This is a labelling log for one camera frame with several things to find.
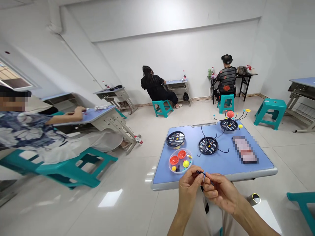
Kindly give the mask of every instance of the floral shirt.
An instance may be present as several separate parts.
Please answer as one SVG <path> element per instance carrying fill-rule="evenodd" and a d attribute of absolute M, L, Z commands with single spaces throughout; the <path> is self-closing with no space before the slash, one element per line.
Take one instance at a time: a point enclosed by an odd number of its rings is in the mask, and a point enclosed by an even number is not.
<path fill-rule="evenodd" d="M 67 143 L 67 136 L 52 125 L 45 125 L 51 118 L 51 115 L 1 111 L 0 143 L 8 148 L 37 153 L 62 146 Z"/>

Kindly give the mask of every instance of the window frame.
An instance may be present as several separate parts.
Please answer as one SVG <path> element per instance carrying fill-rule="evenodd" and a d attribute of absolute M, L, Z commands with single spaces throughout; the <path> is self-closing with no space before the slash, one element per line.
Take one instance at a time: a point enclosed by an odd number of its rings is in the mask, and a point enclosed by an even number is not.
<path fill-rule="evenodd" d="M 26 74 L 24 74 L 22 71 L 20 71 L 15 66 L 13 66 L 10 62 L 8 62 L 7 60 L 4 60 L 3 57 L 1 57 L 1 55 L 0 55 L 0 62 L 3 63 L 5 66 L 7 66 L 10 70 L 13 70 L 14 73 L 16 73 L 17 75 L 19 75 L 21 77 L 21 79 L 24 79 L 27 83 L 29 83 L 30 86 L 22 87 L 22 88 L 12 88 L 10 85 L 5 83 L 3 80 L 0 80 L 0 85 L 7 86 L 7 87 L 13 89 L 14 91 L 25 91 L 25 90 L 31 90 L 31 89 L 38 88 L 38 85 L 36 85 L 36 83 L 33 80 L 31 80 Z"/>

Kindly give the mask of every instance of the black round base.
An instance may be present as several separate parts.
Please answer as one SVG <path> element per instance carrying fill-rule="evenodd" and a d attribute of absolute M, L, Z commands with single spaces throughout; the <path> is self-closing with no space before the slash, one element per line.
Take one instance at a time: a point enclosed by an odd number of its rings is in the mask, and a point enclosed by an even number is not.
<path fill-rule="evenodd" d="M 237 122 L 234 120 L 231 120 L 230 122 L 228 120 L 222 120 L 220 122 L 220 126 L 225 131 L 235 131 L 238 127 Z"/>
<path fill-rule="evenodd" d="M 198 144 L 199 150 L 205 155 L 212 155 L 213 153 L 217 151 L 219 147 L 218 142 L 216 140 L 213 140 L 212 137 L 206 137 L 206 138 L 207 140 L 205 138 L 200 140 Z"/>
<path fill-rule="evenodd" d="M 172 148 L 178 147 L 185 141 L 185 135 L 183 132 L 175 131 L 166 138 L 166 144 Z"/>

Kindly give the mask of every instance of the striped shirt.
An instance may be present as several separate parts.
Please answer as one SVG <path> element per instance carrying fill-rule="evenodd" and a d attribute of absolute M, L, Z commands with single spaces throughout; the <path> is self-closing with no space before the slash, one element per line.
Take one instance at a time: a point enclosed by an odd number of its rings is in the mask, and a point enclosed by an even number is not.
<path fill-rule="evenodd" d="M 217 75 L 217 81 L 219 81 L 218 89 L 220 93 L 234 93 L 235 92 L 235 81 L 236 81 L 236 68 L 228 67 L 220 70 Z"/>

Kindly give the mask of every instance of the red ball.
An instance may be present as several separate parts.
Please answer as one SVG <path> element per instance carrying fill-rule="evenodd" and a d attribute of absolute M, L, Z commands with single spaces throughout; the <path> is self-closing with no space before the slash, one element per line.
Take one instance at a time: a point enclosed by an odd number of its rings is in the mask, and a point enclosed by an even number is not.
<path fill-rule="evenodd" d="M 233 111 L 228 111 L 228 112 L 226 113 L 226 116 L 227 116 L 228 118 L 232 118 L 232 117 L 234 117 L 234 112 L 233 112 Z"/>

